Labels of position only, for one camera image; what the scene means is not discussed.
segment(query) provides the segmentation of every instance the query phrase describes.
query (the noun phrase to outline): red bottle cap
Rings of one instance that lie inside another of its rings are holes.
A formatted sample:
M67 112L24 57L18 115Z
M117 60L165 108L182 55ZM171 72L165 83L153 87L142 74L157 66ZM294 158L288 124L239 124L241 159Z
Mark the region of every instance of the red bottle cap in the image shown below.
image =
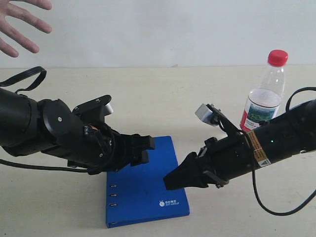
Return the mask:
M279 49L272 50L268 56L268 63L272 66L282 67L286 64L287 58L287 52Z

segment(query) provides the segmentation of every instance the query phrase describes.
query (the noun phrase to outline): white wall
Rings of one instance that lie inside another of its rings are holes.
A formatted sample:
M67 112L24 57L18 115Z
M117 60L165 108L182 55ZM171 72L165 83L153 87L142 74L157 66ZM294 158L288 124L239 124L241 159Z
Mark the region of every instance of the white wall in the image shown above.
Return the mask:
M310 0L52 0L26 6L53 26L49 35L10 22L40 46L1 68L171 67L264 64L270 50L289 64L316 63L316 3Z

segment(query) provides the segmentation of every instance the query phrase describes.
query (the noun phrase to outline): yellow warning label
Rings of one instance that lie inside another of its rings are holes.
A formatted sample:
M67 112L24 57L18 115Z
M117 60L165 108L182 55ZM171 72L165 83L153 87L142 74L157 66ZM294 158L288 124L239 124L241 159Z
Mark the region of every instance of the yellow warning label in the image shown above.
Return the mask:
M265 151L262 149L260 142L258 141L258 138L257 138L254 130L248 132L247 134L248 134L250 141L252 143L252 146L254 148L254 156L255 156L255 159L257 160L258 164L261 167L271 164Z

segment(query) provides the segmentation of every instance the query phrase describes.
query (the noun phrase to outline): notebook cover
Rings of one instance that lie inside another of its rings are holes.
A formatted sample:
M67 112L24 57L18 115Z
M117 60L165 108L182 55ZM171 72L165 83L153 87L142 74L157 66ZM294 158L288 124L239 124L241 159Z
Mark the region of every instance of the notebook cover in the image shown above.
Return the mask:
M107 173L108 228L190 214L184 189L166 190L163 177L178 166L172 138L155 137L149 163Z

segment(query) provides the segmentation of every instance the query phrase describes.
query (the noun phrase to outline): human hand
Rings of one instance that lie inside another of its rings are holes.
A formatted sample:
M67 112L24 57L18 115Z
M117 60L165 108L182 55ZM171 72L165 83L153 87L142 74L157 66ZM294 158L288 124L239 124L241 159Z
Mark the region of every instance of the human hand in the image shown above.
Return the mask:
M39 47L35 43L30 41L28 38L26 38L24 35L22 35L14 27L12 27L5 20L5 17L11 16L20 19L47 34L49 34L52 31L51 26L46 22L42 21L41 19L38 19L37 17L32 15L29 11L11 4L11 1L24 1L45 10L51 10L51 2L49 0L0 0L0 31L6 34L11 39L13 39L14 41L16 41L17 43L19 43L28 51L32 53L38 53L38 51L40 50ZM19 53L9 44L4 42L4 40L2 40L1 38L0 50L10 57L16 58L19 56Z

